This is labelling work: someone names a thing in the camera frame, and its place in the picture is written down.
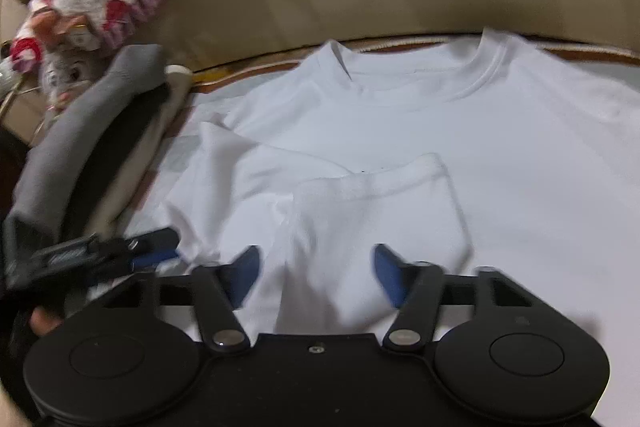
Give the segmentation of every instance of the gray fabric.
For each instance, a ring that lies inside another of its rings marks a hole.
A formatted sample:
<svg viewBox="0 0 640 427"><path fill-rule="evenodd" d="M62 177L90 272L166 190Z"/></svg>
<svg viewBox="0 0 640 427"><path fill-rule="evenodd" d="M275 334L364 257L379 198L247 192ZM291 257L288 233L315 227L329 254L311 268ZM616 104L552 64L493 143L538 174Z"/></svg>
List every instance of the gray fabric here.
<svg viewBox="0 0 640 427"><path fill-rule="evenodd" d="M31 152L14 190L5 223L6 253L56 242L82 167L111 122L137 94L165 81L165 57L156 44L123 48L95 86L83 93ZM31 235L29 229L40 235Z"/></svg>

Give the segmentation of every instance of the shirt neckline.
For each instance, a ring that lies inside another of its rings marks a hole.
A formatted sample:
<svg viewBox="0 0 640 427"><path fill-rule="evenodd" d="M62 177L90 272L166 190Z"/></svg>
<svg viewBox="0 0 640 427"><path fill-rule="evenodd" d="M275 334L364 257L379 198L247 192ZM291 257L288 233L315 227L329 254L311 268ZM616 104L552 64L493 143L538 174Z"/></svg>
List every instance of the shirt neckline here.
<svg viewBox="0 0 640 427"><path fill-rule="evenodd" d="M504 58L507 41L507 34L486 28L475 52L460 66L433 70L429 68L429 55L451 46L451 42L399 54L359 54L331 40L313 55L324 73L316 78L316 83L332 98L360 105L408 108L447 102L469 95L491 79ZM358 67L350 71L345 64L354 59L357 59ZM394 76L414 74L417 78L390 89L371 89L351 78L351 72L367 71L383 71L389 76L390 84ZM442 90L460 87L450 92L434 92L434 81L443 87Z"/></svg>

